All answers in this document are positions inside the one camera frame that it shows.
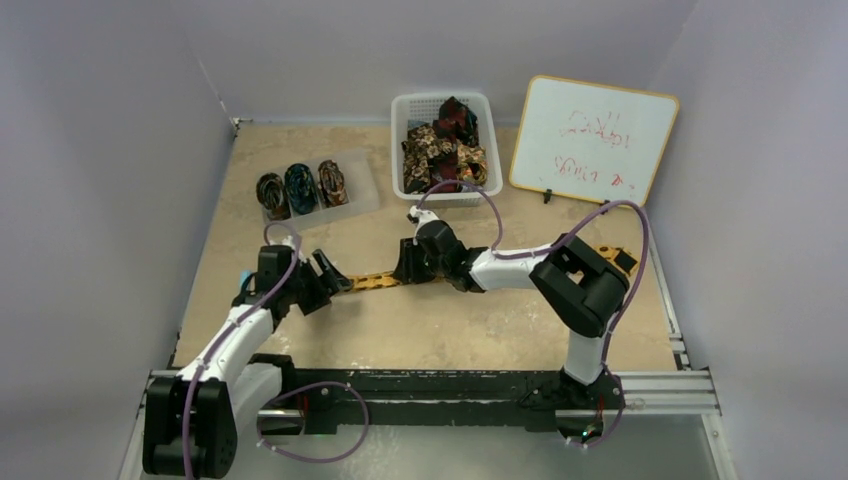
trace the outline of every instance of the white plastic basket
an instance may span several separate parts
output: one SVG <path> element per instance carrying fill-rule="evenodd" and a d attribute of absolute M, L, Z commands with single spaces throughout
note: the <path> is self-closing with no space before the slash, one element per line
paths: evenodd
<path fill-rule="evenodd" d="M 456 97 L 460 102 L 477 115 L 477 128 L 480 135 L 480 146 L 486 149 L 486 161 L 489 166 L 489 176 L 483 190 L 493 197 L 503 188 L 503 174 L 498 157 L 498 143 L 495 140 L 495 125 L 492 122 L 492 109 L 489 100 L 483 94 L 476 92 L 436 92 L 414 93 L 401 95 L 392 101 L 392 188 L 398 197 L 417 202 L 423 195 L 410 195 L 403 192 L 403 148 L 401 142 L 406 140 L 409 120 L 419 120 L 432 123 L 439 118 L 439 107 L 450 97 Z M 483 197 L 477 192 L 469 193 L 438 193 L 427 197 L 430 208 L 437 207 L 472 207 L 483 202 Z"/>

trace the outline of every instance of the whiteboard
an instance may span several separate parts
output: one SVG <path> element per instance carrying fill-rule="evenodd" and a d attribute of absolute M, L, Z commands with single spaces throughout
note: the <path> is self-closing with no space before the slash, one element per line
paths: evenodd
<path fill-rule="evenodd" d="M 672 95 L 534 77 L 509 181 L 591 202 L 644 205 L 678 108 Z"/>

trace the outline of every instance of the white wall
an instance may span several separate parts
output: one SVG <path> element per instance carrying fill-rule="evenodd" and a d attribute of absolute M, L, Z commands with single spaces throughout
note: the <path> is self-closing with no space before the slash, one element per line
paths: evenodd
<path fill-rule="evenodd" d="M 848 4 L 701 0 L 649 203 L 745 480 L 846 478 Z"/>
<path fill-rule="evenodd" d="M 232 136 L 163 2 L 0 0 L 2 477 L 114 478 Z"/>
<path fill-rule="evenodd" d="M 643 88 L 695 0 L 172 0 L 233 116 L 388 120 L 392 98 L 481 90 L 517 123 L 545 73 Z"/>

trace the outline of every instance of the wooden table surface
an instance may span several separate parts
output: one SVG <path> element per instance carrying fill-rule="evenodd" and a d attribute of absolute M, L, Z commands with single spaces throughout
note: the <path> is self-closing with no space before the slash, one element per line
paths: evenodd
<path fill-rule="evenodd" d="M 517 130 L 498 129 L 504 176 Z M 239 275 L 255 269 L 263 222 L 254 193 L 259 174 L 333 152 L 362 147 L 375 176 L 380 209 L 301 232 L 303 248 L 321 248 L 345 274 L 395 267 L 398 240 L 414 228 L 409 204 L 391 185 L 389 127 L 247 125 L 239 131 L 209 237 L 198 267 L 174 364 L 191 361 L 226 318 Z M 596 205 L 508 184 L 495 197 L 505 223 L 502 249 L 555 240 Z M 488 246 L 497 235 L 484 203 L 437 209 L 466 246 Z M 638 256 L 641 230 L 630 210 L 617 209 L 580 233 L 593 245 Z M 667 319 L 651 264 L 612 340 L 612 370 L 675 370 Z M 304 317 L 293 307 L 260 352 L 292 355 L 299 367 L 421 369 L 557 369 L 565 360 L 568 329 L 534 290 L 460 293 L 446 283 L 403 286 L 335 297 L 329 308 Z"/>

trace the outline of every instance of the pile of clothes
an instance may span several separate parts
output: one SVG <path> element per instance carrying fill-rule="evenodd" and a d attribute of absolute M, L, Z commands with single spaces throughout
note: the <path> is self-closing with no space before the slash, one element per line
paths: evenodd
<path fill-rule="evenodd" d="M 444 180 L 485 185 L 486 151 L 480 146 L 477 116 L 451 97 L 439 107 L 432 124 L 411 120 L 403 146 L 403 186 L 408 194 L 424 193 Z M 467 187 L 445 185 L 434 193 L 464 192 Z"/>

